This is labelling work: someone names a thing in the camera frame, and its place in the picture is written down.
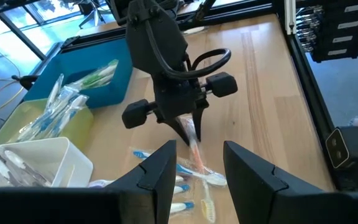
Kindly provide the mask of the yellow plastic bin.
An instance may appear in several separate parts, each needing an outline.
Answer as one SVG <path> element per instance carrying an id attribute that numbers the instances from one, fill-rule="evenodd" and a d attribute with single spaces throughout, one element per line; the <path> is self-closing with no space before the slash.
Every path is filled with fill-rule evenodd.
<path id="1" fill-rule="evenodd" d="M 19 131 L 44 112 L 46 102 L 46 99 L 39 99 L 21 103 L 0 129 L 0 145 L 14 142 Z M 78 149 L 84 151 L 93 121 L 92 112 L 85 107 L 70 120 L 60 136 L 67 137 Z"/>

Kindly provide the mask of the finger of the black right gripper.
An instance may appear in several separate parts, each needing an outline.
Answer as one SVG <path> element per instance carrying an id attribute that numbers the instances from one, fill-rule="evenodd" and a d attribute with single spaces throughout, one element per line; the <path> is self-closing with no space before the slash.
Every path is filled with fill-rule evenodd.
<path id="1" fill-rule="evenodd" d="M 166 120 L 165 124 L 169 125 L 182 138 L 187 146 L 190 145 L 190 140 L 178 117 Z"/>
<path id="2" fill-rule="evenodd" d="M 199 141 L 201 141 L 201 120 L 202 120 L 203 111 L 208 107 L 209 105 L 202 105 L 201 107 L 195 109 L 192 112 L 195 133 Z"/>

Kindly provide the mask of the black office chair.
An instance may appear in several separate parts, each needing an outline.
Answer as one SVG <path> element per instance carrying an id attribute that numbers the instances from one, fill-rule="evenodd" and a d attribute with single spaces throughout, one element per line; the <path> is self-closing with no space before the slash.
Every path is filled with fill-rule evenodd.
<path id="1" fill-rule="evenodd" d="M 104 20 L 103 15 L 110 14 L 110 11 L 107 9 L 103 9 L 99 4 L 96 3 L 96 0 L 87 0 L 88 4 L 91 4 L 91 12 L 84 18 L 84 20 L 78 25 L 80 29 L 83 28 L 83 26 L 93 20 L 94 25 L 97 26 L 100 22 L 106 23 Z"/>

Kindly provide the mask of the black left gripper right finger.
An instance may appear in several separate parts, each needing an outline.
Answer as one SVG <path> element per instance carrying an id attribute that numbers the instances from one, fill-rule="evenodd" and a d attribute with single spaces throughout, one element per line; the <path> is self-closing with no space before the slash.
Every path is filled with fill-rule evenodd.
<path id="1" fill-rule="evenodd" d="M 234 141 L 223 160 L 240 224 L 358 224 L 358 192 L 324 191 Z"/>

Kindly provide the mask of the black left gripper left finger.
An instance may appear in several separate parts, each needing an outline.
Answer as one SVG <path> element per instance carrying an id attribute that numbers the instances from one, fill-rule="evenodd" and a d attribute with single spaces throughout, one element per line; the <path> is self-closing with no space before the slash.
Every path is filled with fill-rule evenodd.
<path id="1" fill-rule="evenodd" d="M 0 224 L 167 224 L 177 142 L 104 188 L 0 187 Z"/>

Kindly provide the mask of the silver tool set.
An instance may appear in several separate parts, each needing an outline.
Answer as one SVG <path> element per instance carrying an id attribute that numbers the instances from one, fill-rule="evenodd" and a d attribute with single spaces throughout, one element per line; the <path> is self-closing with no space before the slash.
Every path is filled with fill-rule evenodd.
<path id="1" fill-rule="evenodd" d="M 302 7 L 296 13 L 296 34 L 305 52 L 312 52 L 321 26 L 323 6 Z"/>

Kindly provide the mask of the teal plastic bin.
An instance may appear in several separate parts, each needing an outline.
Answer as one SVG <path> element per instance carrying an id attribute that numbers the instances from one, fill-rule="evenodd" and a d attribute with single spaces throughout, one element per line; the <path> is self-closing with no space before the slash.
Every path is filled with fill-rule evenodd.
<path id="1" fill-rule="evenodd" d="M 66 85 L 105 67 L 114 59 L 118 60 L 118 64 L 112 80 L 105 86 L 85 89 L 80 93 L 89 96 L 86 105 L 91 109 L 119 104 L 126 95 L 133 70 L 125 39 L 93 44 L 54 56 L 28 90 L 24 101 L 47 98 L 61 74 L 64 74 L 63 84 Z"/>

